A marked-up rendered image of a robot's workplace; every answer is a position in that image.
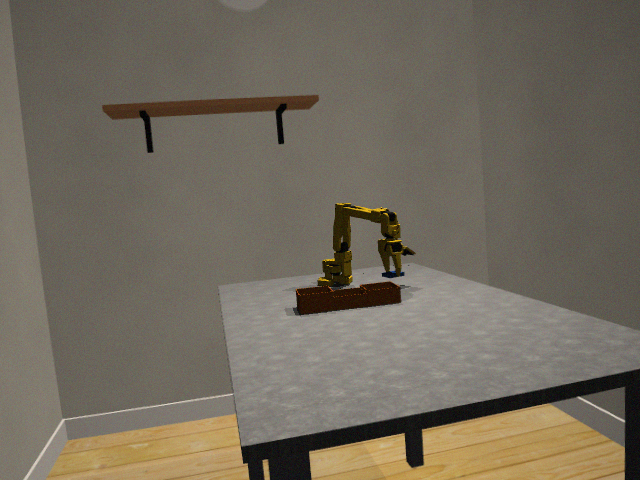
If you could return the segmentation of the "blue block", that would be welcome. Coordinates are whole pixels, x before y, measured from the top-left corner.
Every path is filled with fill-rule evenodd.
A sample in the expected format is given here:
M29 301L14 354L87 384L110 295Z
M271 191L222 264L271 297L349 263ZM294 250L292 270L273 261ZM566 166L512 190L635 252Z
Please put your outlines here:
M404 272L401 272L400 276L404 276ZM382 277L395 278L397 277L396 271L384 272L382 273Z

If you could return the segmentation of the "orange three-compartment bin rack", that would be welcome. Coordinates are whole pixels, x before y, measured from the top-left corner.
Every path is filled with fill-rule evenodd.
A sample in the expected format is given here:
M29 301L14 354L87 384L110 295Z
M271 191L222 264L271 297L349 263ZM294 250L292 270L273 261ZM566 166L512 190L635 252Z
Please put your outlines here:
M300 314L401 302L400 286L393 282L362 284L359 288L331 290L329 286L296 289Z

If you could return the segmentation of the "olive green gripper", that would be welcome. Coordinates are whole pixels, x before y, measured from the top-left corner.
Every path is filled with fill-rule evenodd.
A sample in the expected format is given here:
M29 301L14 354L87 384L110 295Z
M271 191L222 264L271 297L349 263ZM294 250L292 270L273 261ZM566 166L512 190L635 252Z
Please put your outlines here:
M378 252L381 256L385 271L390 272L389 257L391 256L394 262L397 277L399 277L401 273L401 254L404 256L416 254L408 247L403 247L402 243L400 242L402 241L395 240L394 238L378 240Z

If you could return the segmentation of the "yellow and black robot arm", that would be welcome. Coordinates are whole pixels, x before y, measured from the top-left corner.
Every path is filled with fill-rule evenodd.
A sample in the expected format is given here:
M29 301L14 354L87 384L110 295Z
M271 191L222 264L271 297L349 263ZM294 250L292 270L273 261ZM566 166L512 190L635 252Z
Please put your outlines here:
M395 212L389 212L389 209L384 208L368 209L350 205L351 203L335 204L333 250L336 252L334 252L334 259L323 261L325 277L319 277L318 286L332 286L335 281L347 285L353 281L351 276L352 251L348 250L351 245L350 216L381 223L381 234L387 239L398 240L400 238L400 224ZM341 242L342 236L343 242Z

